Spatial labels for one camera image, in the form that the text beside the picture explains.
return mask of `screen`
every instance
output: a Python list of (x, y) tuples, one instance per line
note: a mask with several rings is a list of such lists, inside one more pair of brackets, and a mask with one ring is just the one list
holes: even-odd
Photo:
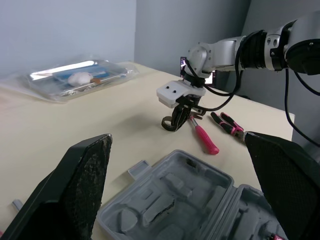
[[(187, 57), (185, 56), (180, 57), (180, 70), (182, 70), (182, 68), (186, 65), (186, 59)], [(205, 79), (205, 84), (212, 85), (214, 83), (215, 76), (216, 76), (216, 71), (213, 71), (210, 77)]]

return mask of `clear plastic bag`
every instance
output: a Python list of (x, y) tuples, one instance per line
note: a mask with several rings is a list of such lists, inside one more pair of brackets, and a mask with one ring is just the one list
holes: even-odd
[(51, 102), (67, 100), (125, 83), (139, 73), (133, 64), (94, 57), (0, 79), (0, 87)]

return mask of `pink handle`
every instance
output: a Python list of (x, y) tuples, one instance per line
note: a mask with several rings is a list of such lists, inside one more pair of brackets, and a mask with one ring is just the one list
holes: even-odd
[(219, 148), (217, 148), (217, 146), (211, 141), (210, 137), (202, 127), (196, 126), (195, 132), (204, 143), (209, 154), (216, 155), (219, 153)]

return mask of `silver arm segment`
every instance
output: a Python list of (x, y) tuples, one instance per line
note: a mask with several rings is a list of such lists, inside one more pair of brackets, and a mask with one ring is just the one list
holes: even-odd
[[(189, 50), (187, 59), (199, 78), (208, 78), (215, 70), (234, 71), (237, 50), (244, 37), (228, 38), (213, 44), (199, 42)], [(193, 75), (187, 66), (185, 72)]]

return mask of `plastic tray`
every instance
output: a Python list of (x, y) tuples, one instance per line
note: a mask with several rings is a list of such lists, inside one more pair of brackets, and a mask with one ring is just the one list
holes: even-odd
[(136, 181), (97, 214), (110, 239), (262, 240), (271, 233), (284, 237), (260, 191), (233, 187), (232, 177), (186, 152), (175, 150), (155, 167), (141, 161), (128, 172)]
[[(80, 86), (68, 84), (68, 78), (78, 72), (88, 72), (95, 78), (100, 78), (101, 83), (90, 82)], [(101, 88), (123, 78), (128, 73), (127, 69), (117, 64), (104, 60), (87, 60), (75, 64), (60, 66), (28, 75), (30, 88), (49, 99), (70, 99), (75, 95), (83, 94), (94, 88)]]

